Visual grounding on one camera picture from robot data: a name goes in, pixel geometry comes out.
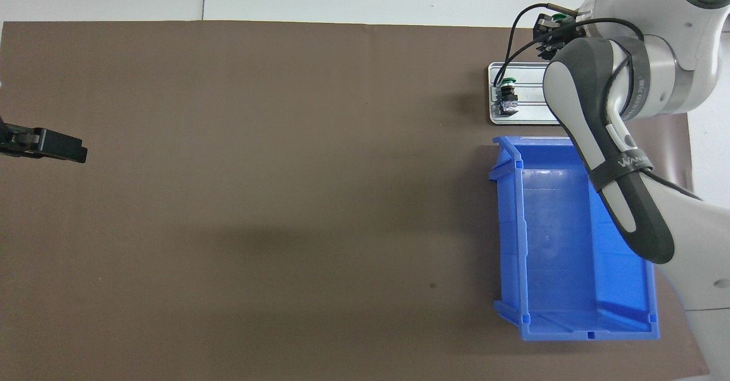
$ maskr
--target blue plastic crate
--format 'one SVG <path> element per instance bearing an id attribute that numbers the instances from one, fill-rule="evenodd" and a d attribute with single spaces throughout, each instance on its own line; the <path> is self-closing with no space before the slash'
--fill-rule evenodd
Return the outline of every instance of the blue plastic crate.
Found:
<path id="1" fill-rule="evenodd" d="M 636 256 L 568 137 L 496 137 L 501 300 L 524 340 L 657 339 L 654 266 Z"/>

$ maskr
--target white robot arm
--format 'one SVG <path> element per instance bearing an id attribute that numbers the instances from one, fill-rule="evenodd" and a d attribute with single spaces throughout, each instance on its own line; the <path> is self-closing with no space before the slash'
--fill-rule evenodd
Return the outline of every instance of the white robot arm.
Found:
<path id="1" fill-rule="evenodd" d="M 730 0 L 587 0 L 580 38 L 551 60 L 543 82 L 629 246 L 659 265 L 683 303 L 712 379 L 730 381 L 730 210 L 651 173 L 623 124 L 690 111 L 709 95 Z M 643 33 L 606 18 L 631 22 Z"/>

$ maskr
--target velcro strap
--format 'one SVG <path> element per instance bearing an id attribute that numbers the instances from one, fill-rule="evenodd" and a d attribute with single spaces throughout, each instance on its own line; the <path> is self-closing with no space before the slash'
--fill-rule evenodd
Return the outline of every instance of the velcro strap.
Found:
<path id="1" fill-rule="evenodd" d="M 626 150 L 589 171 L 589 178 L 595 191 L 601 191 L 619 177 L 642 168 L 654 168 L 646 153 L 640 149 Z"/>

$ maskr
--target brown table surface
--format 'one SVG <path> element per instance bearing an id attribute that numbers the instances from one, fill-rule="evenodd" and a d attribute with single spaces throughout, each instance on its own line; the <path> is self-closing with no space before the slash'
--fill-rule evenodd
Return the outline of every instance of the brown table surface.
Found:
<path id="1" fill-rule="evenodd" d="M 486 124 L 507 34 L 6 23 L 3 118 L 89 154 L 0 157 L 0 379 L 701 374 L 662 278 L 659 341 L 523 342 L 492 309 L 491 140 L 564 135 Z M 691 182 L 685 116 L 632 128 Z"/>

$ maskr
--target brown paper sheet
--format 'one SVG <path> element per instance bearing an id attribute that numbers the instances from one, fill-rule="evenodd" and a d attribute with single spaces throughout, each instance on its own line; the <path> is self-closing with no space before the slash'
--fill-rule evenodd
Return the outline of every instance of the brown paper sheet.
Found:
<path id="1" fill-rule="evenodd" d="M 702 373 L 663 279 L 659 341 L 522 342 L 491 308 L 491 139 L 564 135 L 486 124 L 507 34 L 6 23 L 3 118 L 89 155 L 0 157 L 0 379 Z M 685 116 L 632 128 L 691 182 Z"/>

